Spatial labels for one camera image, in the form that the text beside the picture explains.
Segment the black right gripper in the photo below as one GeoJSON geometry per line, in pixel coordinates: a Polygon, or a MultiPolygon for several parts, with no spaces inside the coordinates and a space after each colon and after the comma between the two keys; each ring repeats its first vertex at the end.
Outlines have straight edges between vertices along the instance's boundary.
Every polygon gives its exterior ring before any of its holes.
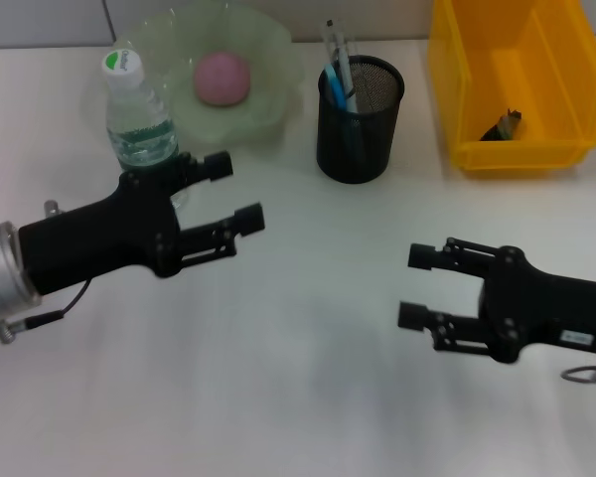
{"type": "Polygon", "coordinates": [[[437,352],[488,356],[503,364],[515,363],[532,344],[596,353],[594,281],[543,272],[515,247],[456,238],[447,238],[441,249],[413,243],[407,266],[484,279],[477,317],[399,304],[397,326],[429,331],[437,352]]]}

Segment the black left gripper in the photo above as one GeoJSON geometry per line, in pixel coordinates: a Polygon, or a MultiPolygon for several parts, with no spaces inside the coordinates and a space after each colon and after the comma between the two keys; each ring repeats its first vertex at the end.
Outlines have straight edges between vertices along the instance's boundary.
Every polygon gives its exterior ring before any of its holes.
{"type": "Polygon", "coordinates": [[[262,206],[180,231],[171,197],[204,181],[233,174],[228,152],[194,158],[179,153],[160,164],[156,178],[119,177],[107,198],[19,229],[25,271],[48,295],[116,269],[141,265],[160,278],[236,255],[235,240],[265,229],[262,206]]]}

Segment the pink peach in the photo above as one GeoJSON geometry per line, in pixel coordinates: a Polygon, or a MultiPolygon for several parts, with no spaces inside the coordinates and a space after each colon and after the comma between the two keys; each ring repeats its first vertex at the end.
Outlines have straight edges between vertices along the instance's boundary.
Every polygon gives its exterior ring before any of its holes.
{"type": "Polygon", "coordinates": [[[195,66],[193,87],[198,99],[205,104],[218,107],[239,104],[250,92],[249,64],[230,52],[207,54],[195,66]]]}

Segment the clear green-label water bottle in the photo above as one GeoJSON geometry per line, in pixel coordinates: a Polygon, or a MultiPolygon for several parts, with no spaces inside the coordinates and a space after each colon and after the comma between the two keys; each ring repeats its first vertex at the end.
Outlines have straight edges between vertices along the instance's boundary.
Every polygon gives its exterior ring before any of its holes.
{"type": "Polygon", "coordinates": [[[173,120],[148,82],[140,56],[127,48],[112,50],[101,69],[108,86],[106,131],[121,169],[150,168],[176,157],[173,120]]]}

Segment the silver ballpoint pen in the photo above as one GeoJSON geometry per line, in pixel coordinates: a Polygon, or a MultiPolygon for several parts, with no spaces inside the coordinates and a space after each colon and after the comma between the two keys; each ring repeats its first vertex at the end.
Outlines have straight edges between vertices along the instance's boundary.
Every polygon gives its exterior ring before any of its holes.
{"type": "Polygon", "coordinates": [[[339,71],[342,76],[342,84],[347,100],[347,110],[351,113],[357,113],[357,99],[353,83],[353,76],[350,64],[350,58],[345,47],[335,48],[335,58],[337,60],[339,71]]]}

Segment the green plastic wrapper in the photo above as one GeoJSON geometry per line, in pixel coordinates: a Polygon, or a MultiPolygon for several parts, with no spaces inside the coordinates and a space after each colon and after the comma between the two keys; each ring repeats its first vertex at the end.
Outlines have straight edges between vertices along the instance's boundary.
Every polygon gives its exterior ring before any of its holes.
{"type": "Polygon", "coordinates": [[[481,141],[508,141],[514,138],[515,132],[522,121],[522,113],[510,110],[502,115],[494,126],[481,137],[481,141]]]}

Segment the clear plastic ruler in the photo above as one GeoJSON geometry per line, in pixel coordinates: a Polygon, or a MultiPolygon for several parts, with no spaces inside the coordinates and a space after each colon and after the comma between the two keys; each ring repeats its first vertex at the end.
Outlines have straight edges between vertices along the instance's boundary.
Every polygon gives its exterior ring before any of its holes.
{"type": "Polygon", "coordinates": [[[329,62],[340,71],[348,67],[350,51],[344,24],[332,19],[327,20],[321,25],[321,36],[328,52],[329,62]]]}

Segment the translucent green fruit bowl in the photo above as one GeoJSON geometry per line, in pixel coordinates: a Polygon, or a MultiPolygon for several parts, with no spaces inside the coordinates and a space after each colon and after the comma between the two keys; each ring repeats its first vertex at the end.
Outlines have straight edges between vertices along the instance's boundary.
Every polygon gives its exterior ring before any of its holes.
{"type": "Polygon", "coordinates": [[[190,144],[227,146],[273,135],[304,78],[289,31],[230,0],[192,0],[140,22],[115,45],[139,55],[147,78],[190,144]],[[197,63],[217,52],[236,54],[249,65],[250,92],[237,105],[210,106],[195,94],[197,63]]]}

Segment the black mesh pen cup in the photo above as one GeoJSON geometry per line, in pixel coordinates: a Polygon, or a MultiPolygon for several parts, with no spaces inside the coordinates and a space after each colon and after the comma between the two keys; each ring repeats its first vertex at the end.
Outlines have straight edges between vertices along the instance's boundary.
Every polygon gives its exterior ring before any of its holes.
{"type": "Polygon", "coordinates": [[[325,74],[318,80],[316,159],[330,178],[362,184],[386,169],[405,83],[387,61],[367,55],[350,58],[357,111],[341,109],[325,74]]]}

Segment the yellow plastic bin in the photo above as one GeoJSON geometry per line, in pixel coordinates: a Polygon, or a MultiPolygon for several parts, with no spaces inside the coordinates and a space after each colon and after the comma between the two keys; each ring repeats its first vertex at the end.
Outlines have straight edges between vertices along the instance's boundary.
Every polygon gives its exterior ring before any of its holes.
{"type": "Polygon", "coordinates": [[[451,163],[553,171],[596,147],[596,36],[580,0],[434,0],[427,61],[451,163]],[[507,110],[514,138],[481,141],[507,110]]]}

